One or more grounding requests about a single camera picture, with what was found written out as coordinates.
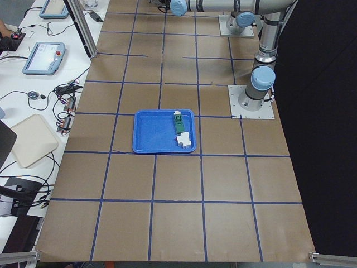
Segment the grid square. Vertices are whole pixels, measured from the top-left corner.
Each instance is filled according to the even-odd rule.
[[[78,112],[116,113],[122,84],[86,82]]]
[[[195,37],[189,35],[165,35],[165,50],[163,54],[166,59],[196,58]]]
[[[301,202],[290,158],[250,157],[248,162],[255,201]]]
[[[99,202],[52,200],[36,245],[41,261],[89,260],[98,208]]]
[[[130,33],[102,32],[97,43],[98,51],[100,53],[127,55],[130,38]]]
[[[197,99],[197,85],[164,84],[161,93],[161,109],[190,109],[194,114],[198,114]]]
[[[118,116],[113,151],[133,152],[134,116]]]
[[[195,18],[189,16],[166,16],[166,28],[167,34],[195,34]]]
[[[200,86],[202,116],[231,116],[228,87]]]
[[[205,200],[251,201],[243,157],[203,157]]]
[[[210,16],[197,16],[196,17],[196,30],[197,35],[212,35],[220,36],[218,15]]]
[[[91,61],[87,80],[122,81],[126,56],[99,55]]]
[[[302,205],[256,205],[264,261],[309,262],[315,248]]]
[[[107,13],[102,32],[132,32],[134,17],[134,14]]]
[[[106,199],[150,200],[154,156],[112,155],[104,197]]]
[[[160,83],[160,79],[161,58],[129,57],[126,82]]]
[[[196,59],[163,58],[164,83],[197,84]]]
[[[209,261],[260,261],[250,204],[205,204]]]
[[[149,203],[104,202],[93,261],[146,261],[149,223]]]
[[[202,200],[199,156],[157,156],[155,200]]]
[[[162,34],[165,17],[158,15],[137,15],[134,32],[144,32],[146,34]]]
[[[138,0],[138,1],[139,4],[138,4],[137,13],[153,13],[153,14],[160,14],[163,16],[162,12],[157,9],[156,5],[150,4],[149,1],[142,1],[142,0]]]
[[[237,120],[201,118],[201,135],[204,154],[243,154],[242,132]]]
[[[248,155],[289,155],[278,119],[242,120],[242,123]]]
[[[134,33],[130,46],[130,54],[160,59],[162,57],[162,42],[163,35]]]
[[[110,1],[107,12],[135,13],[136,5],[134,0]]]
[[[155,203],[151,261],[204,261],[201,204]]]
[[[199,59],[199,82],[200,84],[232,85],[234,74],[231,61]]]
[[[228,39],[215,36],[198,36],[198,57],[230,59]]]
[[[64,154],[51,197],[100,198],[107,162],[107,154]]]
[[[252,75],[253,60],[234,60],[234,77],[237,85],[248,85]]]
[[[136,113],[142,109],[157,109],[159,85],[125,84],[123,87],[120,113]]]
[[[113,136],[115,116],[76,114],[66,151],[108,152]]]
[[[259,38],[254,27],[254,38],[230,38],[230,47],[233,59],[254,59],[259,51]]]

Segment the metal mounting plate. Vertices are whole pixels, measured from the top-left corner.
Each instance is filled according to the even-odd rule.
[[[251,26],[246,27],[241,33],[231,32],[227,26],[227,20],[230,15],[218,15],[219,29],[221,31],[221,36],[224,37],[242,37],[242,38],[254,38],[253,28]]]
[[[233,119],[275,119],[271,102],[264,102],[263,107],[251,112],[242,108],[238,103],[238,97],[245,90],[246,85],[228,85],[230,111]]]

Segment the white table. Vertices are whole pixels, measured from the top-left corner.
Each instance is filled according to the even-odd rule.
[[[33,7],[43,6],[45,0],[36,0]],[[99,1],[96,13],[104,20],[109,0]],[[73,24],[70,16],[64,20],[44,20],[38,16],[39,9],[33,9],[27,12],[26,17],[23,19],[19,27],[25,27],[33,24],[39,24],[47,26],[50,23],[50,29],[54,34],[63,31],[63,29]],[[95,43],[98,40],[100,29],[102,27],[101,22],[95,22],[89,15],[85,16],[88,26]],[[67,83],[68,81],[75,79],[84,70],[90,66],[90,59],[87,57],[83,45],[80,41],[79,35],[75,26],[71,26],[66,29],[61,35],[50,37],[46,33],[46,29],[40,26],[24,28],[22,32],[26,33],[26,36],[19,48],[15,52],[10,52],[8,56],[25,56],[28,57],[30,50],[34,47],[36,42],[63,42],[66,45],[66,53],[64,59],[58,69],[58,71],[51,76],[43,75],[24,75],[21,70],[26,62],[25,59],[5,59],[0,61],[0,97],[6,95],[13,90],[19,90],[23,92],[36,91],[40,94],[47,96],[57,85]],[[80,85],[85,82],[87,73],[84,73],[80,77]],[[33,115],[40,114],[47,121],[48,125],[53,130],[53,133],[59,139],[58,148],[53,151],[55,159],[58,163],[61,163],[62,155],[65,150],[68,135],[62,136],[57,133],[57,127],[55,125],[56,119],[52,114],[52,108],[57,98],[52,93],[49,97],[49,106],[44,111],[36,111],[28,107],[27,96],[21,93],[12,93],[0,100],[0,107],[5,111],[6,116],[2,120],[9,127],[21,122],[25,118]],[[32,100],[31,105],[36,108],[44,108],[47,100]],[[55,107],[55,112],[60,113],[63,110],[63,105],[58,102]],[[8,159],[4,163],[4,167],[14,162],[16,159],[12,153],[10,153]],[[44,157],[29,168],[21,168],[17,163],[6,169],[1,175],[37,175],[46,178],[52,169],[52,160]],[[58,167],[49,178],[49,184],[54,184],[56,181]],[[32,179],[34,181],[41,182],[40,179]],[[0,185],[5,185],[7,179],[1,179]],[[45,217],[46,208],[41,209],[39,207],[30,208],[28,215]],[[3,250],[9,234],[15,224],[16,217],[0,217],[0,251]]]

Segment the blue joint cap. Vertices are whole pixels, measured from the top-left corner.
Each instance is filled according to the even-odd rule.
[[[274,84],[275,73],[267,66],[259,66],[253,70],[251,81],[256,90],[265,91]]]
[[[187,12],[186,0],[172,0],[170,10],[176,16],[182,16]]]
[[[235,19],[239,27],[248,27],[254,22],[254,14],[251,12],[243,12]]]

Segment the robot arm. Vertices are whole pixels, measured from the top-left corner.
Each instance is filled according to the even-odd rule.
[[[176,9],[187,11],[234,11],[252,12],[254,14],[271,14],[285,11],[293,5],[295,0],[150,0],[154,4],[162,4],[170,7],[175,15]]]
[[[177,16],[187,11],[230,11],[231,16],[251,12],[264,16],[259,50],[255,53],[251,81],[239,96],[239,104],[248,111],[257,111],[264,96],[274,84],[278,39],[287,14],[298,0],[151,0],[160,2]]]

